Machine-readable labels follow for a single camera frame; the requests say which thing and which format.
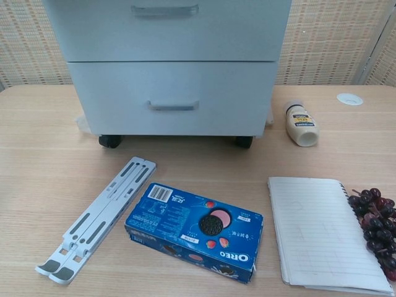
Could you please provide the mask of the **small white drawer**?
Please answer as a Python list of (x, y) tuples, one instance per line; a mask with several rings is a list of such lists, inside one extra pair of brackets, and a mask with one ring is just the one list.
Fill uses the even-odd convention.
[(275, 62), (71, 62), (90, 130), (103, 135), (261, 136)]

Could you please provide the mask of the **medium white drawer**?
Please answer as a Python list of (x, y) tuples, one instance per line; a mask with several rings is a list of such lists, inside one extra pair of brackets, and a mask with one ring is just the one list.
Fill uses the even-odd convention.
[(68, 62), (276, 61), (291, 0), (42, 0)]

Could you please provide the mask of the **black caster wheel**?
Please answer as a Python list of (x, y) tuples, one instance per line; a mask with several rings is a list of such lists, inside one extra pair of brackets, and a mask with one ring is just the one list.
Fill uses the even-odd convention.
[(253, 136), (238, 136), (235, 139), (235, 144), (241, 148), (250, 148), (253, 141)]
[(102, 147), (108, 149), (115, 149), (120, 145), (123, 140), (123, 136), (121, 135), (101, 135), (98, 138), (98, 142)]

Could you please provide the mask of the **blue Oreo cookie box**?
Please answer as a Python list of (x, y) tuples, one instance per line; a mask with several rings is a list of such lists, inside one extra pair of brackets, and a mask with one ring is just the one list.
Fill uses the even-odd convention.
[(124, 226), (132, 241), (249, 283), (256, 267), (264, 217), (152, 183)]

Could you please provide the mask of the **beige drink bottle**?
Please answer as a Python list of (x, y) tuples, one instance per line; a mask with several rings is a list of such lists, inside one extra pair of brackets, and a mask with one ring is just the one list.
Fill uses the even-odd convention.
[(284, 106), (286, 131), (300, 147), (312, 147), (319, 140), (319, 128), (299, 100), (289, 101)]

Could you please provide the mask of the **folded silver laptop stand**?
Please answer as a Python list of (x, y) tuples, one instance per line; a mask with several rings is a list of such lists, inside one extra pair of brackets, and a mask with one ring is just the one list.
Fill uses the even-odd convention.
[(63, 241), (35, 271), (52, 281), (68, 285), (112, 230), (157, 164), (131, 158), (97, 198), (63, 234)]

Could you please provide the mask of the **white lined spiral notebook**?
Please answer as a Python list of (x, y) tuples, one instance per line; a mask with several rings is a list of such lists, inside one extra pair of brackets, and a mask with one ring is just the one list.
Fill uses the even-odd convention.
[(268, 179), (283, 282), (394, 296), (336, 179)]

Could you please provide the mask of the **dark red grape bunch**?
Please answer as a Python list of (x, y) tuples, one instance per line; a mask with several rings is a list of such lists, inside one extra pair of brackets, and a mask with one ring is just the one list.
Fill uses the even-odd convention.
[(387, 279), (396, 282), (396, 201), (383, 197), (378, 188), (353, 192), (347, 201), (363, 229), (366, 247)]

